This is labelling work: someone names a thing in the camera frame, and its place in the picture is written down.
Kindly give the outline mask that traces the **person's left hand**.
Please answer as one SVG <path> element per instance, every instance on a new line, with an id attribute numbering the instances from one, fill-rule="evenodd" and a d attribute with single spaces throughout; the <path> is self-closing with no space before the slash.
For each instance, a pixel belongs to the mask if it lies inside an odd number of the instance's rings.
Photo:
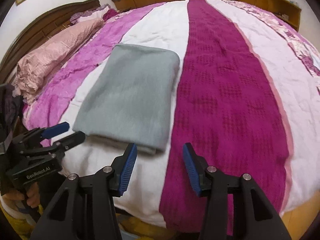
<path id="1" fill-rule="evenodd" d="M 11 189 L 7 194 L 2 196 L 2 200 L 6 206 L 14 210 L 18 210 L 16 206 L 17 202 L 23 200 L 27 202 L 29 207 L 36 208 L 40 205 L 39 185 L 38 183 L 33 183 L 26 192 L 26 196 L 16 189 Z"/>

